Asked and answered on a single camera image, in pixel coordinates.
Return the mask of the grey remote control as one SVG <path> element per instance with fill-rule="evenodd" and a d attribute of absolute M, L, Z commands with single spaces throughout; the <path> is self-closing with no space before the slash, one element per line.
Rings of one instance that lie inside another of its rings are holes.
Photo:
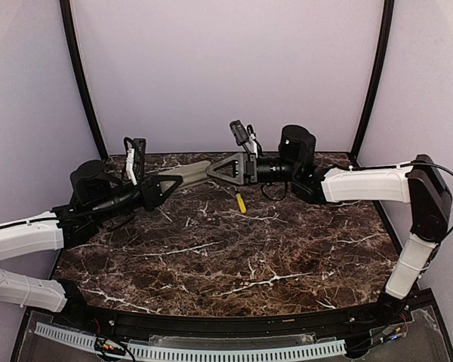
<path fill-rule="evenodd" d="M 183 182 L 177 187 L 177 191 L 180 191 L 182 189 L 188 189 L 206 183 L 208 181 L 206 169 L 210 165 L 210 161 L 199 161 L 196 163 L 179 166 L 172 170 L 163 171 L 159 173 L 159 175 L 182 176 Z"/>

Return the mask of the yellow handled screwdriver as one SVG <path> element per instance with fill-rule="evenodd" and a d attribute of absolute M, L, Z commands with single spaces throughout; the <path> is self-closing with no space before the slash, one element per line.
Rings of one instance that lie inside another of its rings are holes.
<path fill-rule="evenodd" d="M 234 191 L 234 194 L 235 194 L 235 198 L 236 198 L 240 213 L 241 214 L 246 214 L 247 209 L 246 209 L 245 202 L 244 202 L 244 200 L 242 198 L 241 193 L 239 192 L 239 190 L 238 190 L 238 188 L 236 186 L 233 187 L 233 191 Z"/>

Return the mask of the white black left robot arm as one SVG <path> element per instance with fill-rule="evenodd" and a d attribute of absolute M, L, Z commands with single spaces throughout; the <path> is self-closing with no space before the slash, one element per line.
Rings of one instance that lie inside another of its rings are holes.
<path fill-rule="evenodd" d="M 183 182 L 180 175 L 134 172 L 129 181 L 106 172 L 100 160 L 87 161 L 70 175 L 73 193 L 68 204 L 31 218 L 0 224 L 0 262 L 43 250 L 62 250 L 86 244 L 103 224 L 119 215 L 161 206 Z M 67 313 L 86 301 L 72 281 L 41 280 L 0 268 L 0 302 Z"/>

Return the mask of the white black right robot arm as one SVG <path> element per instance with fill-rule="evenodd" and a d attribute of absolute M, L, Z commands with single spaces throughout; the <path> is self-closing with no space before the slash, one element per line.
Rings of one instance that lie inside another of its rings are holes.
<path fill-rule="evenodd" d="M 428 155 L 401 164 L 374 167 L 320 167 L 316 138 L 296 124 L 282 128 L 277 157 L 267 157 L 252 126 L 232 121 L 230 130 L 243 152 L 207 167 L 209 177 L 235 186 L 284 183 L 308 204 L 343 201 L 393 201 L 411 206 L 409 238 L 382 296 L 403 300 L 453 230 L 452 195 L 442 178 L 444 167 Z"/>

